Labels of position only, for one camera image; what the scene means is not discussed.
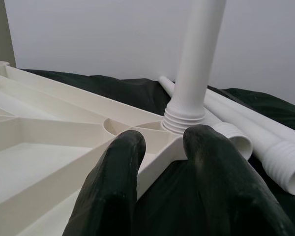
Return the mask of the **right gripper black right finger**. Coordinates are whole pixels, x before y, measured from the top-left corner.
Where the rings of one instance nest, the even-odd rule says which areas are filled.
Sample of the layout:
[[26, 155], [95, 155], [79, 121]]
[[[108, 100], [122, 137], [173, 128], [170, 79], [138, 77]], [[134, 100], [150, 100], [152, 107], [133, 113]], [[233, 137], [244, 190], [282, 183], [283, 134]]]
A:
[[229, 139], [200, 124], [185, 130], [183, 148], [211, 236], [295, 236], [289, 216]]

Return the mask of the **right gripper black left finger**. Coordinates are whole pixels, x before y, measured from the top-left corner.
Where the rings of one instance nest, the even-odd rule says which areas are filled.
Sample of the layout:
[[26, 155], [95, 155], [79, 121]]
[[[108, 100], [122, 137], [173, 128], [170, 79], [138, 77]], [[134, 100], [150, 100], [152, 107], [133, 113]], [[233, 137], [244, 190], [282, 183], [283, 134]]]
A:
[[132, 236], [143, 135], [120, 133], [87, 175], [62, 236]]

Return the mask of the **white plastic children table top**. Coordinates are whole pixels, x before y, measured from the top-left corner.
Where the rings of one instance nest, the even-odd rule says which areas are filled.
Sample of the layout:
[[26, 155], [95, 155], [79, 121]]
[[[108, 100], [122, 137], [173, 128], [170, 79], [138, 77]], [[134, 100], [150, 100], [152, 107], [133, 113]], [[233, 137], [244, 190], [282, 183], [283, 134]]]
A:
[[162, 117], [0, 61], [0, 236], [61, 236], [86, 176], [126, 130], [147, 144], [142, 196], [174, 161], [182, 137]]

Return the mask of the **white plastic table leg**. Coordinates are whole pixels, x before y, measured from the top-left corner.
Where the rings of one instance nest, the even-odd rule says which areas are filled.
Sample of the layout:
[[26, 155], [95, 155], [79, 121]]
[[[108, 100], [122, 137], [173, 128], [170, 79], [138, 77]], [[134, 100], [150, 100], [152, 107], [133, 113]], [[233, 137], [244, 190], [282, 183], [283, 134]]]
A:
[[[215, 131], [228, 138], [239, 151], [241, 156], [248, 160], [253, 152], [252, 142], [248, 136], [235, 125], [220, 120], [206, 107], [204, 107], [204, 111], [205, 116], [202, 124], [210, 126]], [[169, 113], [164, 114], [164, 120], [161, 122], [162, 129], [179, 135], [182, 135], [183, 131], [190, 126], [191, 124], [188, 124], [187, 122], [182, 121]]]
[[280, 138], [295, 143], [295, 105], [267, 93], [239, 88], [208, 87], [206, 98], [216, 99]]
[[175, 80], [162, 127], [183, 134], [205, 119], [204, 98], [227, 0], [193, 0]]
[[280, 138], [216, 99], [205, 97], [204, 104], [221, 120], [247, 134], [267, 175], [284, 191], [295, 195], [295, 143]]

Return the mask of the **black table cloth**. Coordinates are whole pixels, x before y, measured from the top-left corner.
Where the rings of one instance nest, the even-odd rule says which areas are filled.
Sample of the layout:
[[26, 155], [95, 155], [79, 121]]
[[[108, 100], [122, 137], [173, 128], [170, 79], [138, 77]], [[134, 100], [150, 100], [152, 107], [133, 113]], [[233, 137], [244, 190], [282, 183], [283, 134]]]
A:
[[[146, 78], [119, 80], [102, 75], [32, 70], [33, 74], [68, 84], [98, 95], [163, 115], [169, 95]], [[295, 105], [275, 96], [238, 88], [214, 91], [295, 130]], [[295, 196], [282, 190], [252, 156], [250, 165], [264, 179], [295, 226]], [[196, 196], [187, 162], [172, 163], [137, 201], [133, 236], [211, 236], [201, 199]]]

